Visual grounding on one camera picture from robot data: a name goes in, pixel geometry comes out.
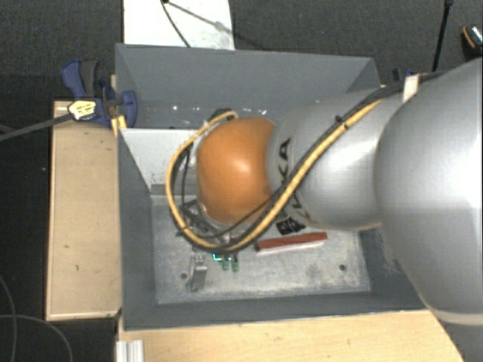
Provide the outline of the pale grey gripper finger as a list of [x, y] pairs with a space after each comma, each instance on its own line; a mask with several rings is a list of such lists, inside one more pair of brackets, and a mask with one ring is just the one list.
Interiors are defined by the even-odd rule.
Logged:
[[203, 290], [208, 273], [208, 267], [204, 264], [195, 266], [195, 291]]
[[189, 259], [189, 267], [188, 267], [188, 280], [186, 282], [186, 288], [190, 292], [194, 292], [195, 288], [193, 286], [193, 278], [195, 274], [195, 267], [196, 267], [196, 255], [192, 254]]

